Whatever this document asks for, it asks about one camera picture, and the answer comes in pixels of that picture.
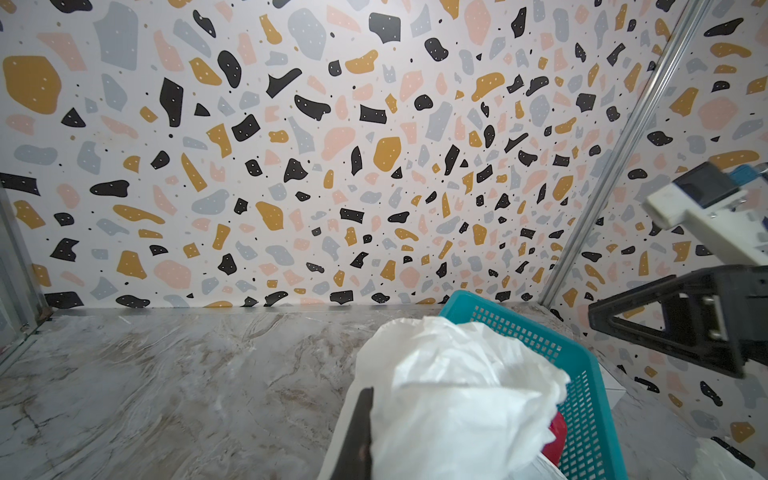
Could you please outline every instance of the marble floor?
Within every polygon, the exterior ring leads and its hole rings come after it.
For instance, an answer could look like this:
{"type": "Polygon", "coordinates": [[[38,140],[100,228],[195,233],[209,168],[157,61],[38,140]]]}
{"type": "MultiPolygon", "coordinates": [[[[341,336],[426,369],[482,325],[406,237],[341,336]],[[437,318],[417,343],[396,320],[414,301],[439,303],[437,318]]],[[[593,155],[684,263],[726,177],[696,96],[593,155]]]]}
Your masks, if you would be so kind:
{"type": "MultiPolygon", "coordinates": [[[[571,336],[538,306],[511,307],[571,336]]],[[[0,477],[314,478],[357,349],[389,319],[438,311],[59,312],[0,376],[0,477]]],[[[687,478],[693,432],[622,383],[613,413],[630,477],[687,478]]]]}

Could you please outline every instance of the red object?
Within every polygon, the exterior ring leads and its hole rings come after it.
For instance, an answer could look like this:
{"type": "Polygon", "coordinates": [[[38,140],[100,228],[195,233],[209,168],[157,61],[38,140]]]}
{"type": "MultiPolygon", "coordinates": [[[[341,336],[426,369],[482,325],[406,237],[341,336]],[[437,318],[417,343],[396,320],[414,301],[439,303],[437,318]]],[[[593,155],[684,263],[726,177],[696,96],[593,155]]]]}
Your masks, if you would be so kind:
{"type": "Polygon", "coordinates": [[[568,426],[565,425],[565,419],[560,412],[554,416],[554,420],[552,420],[552,423],[549,425],[549,431],[554,433],[554,441],[544,445],[541,453],[543,453],[544,456],[547,457],[547,460],[552,462],[553,465],[560,466],[560,457],[562,457],[563,450],[565,450],[565,437],[568,436],[568,426]]]}

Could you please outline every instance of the robotic arm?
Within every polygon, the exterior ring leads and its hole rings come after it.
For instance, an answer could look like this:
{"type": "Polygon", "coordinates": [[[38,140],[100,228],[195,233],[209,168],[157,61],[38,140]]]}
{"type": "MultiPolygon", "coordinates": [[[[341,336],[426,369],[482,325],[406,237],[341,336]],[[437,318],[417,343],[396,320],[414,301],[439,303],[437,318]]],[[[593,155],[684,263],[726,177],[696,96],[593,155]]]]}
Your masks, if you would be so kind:
{"type": "Polygon", "coordinates": [[[684,225],[723,266],[670,275],[589,306],[590,326],[732,377],[748,359],[768,365],[768,230],[748,210],[743,185],[768,164],[741,165],[725,174],[710,162],[648,196],[643,208],[661,228],[684,225]],[[661,304],[664,330],[619,318],[661,304]]]}

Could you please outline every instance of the metal frame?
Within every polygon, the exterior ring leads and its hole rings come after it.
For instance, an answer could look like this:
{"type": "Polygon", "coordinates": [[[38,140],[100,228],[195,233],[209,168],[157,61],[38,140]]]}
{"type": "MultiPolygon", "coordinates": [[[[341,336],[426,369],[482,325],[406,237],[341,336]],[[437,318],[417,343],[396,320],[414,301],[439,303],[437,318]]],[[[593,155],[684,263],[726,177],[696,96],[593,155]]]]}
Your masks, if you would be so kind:
{"type": "Polygon", "coordinates": [[[667,43],[664,53],[651,75],[640,100],[632,111],[629,121],[619,136],[616,148],[608,160],[598,183],[589,196],[584,213],[578,218],[573,233],[563,247],[562,256],[555,264],[547,285],[542,290],[538,302],[550,308],[555,296],[571,270],[582,245],[591,232],[595,221],[607,205],[608,196],[613,191],[624,168],[629,162],[637,143],[644,137],[645,126],[656,113],[656,106],[664,96],[667,85],[675,74],[680,60],[685,55],[690,41],[697,33],[702,19],[710,9],[713,0],[688,0],[680,20],[675,25],[672,38],[667,43]]]}
{"type": "Polygon", "coordinates": [[[0,362],[51,312],[37,281],[31,259],[14,220],[13,206],[0,188],[0,362]],[[4,331],[10,328],[14,333],[4,331]]]}

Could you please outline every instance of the patterned wall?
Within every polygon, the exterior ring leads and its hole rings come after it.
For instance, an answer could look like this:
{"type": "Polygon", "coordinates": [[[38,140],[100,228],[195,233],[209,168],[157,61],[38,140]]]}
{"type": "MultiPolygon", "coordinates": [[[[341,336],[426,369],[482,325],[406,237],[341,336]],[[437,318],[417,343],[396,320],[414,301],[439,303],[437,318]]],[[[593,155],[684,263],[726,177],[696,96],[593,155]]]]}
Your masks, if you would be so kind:
{"type": "Polygon", "coordinates": [[[529,300],[681,3],[4,0],[0,179],[52,306],[529,300]]]}
{"type": "MultiPolygon", "coordinates": [[[[662,276],[720,264],[683,227],[659,231],[641,202],[706,160],[724,171],[766,161],[764,3],[713,3],[647,126],[647,140],[634,152],[553,307],[577,335],[621,365],[630,379],[657,393],[700,436],[718,437],[767,476],[768,368],[750,362],[746,378],[734,380],[595,333],[587,318],[592,300],[662,276]]],[[[744,207],[755,209],[768,227],[768,185],[758,180],[746,189],[744,207]]],[[[648,326],[663,325],[659,308],[629,317],[648,326]]]]}

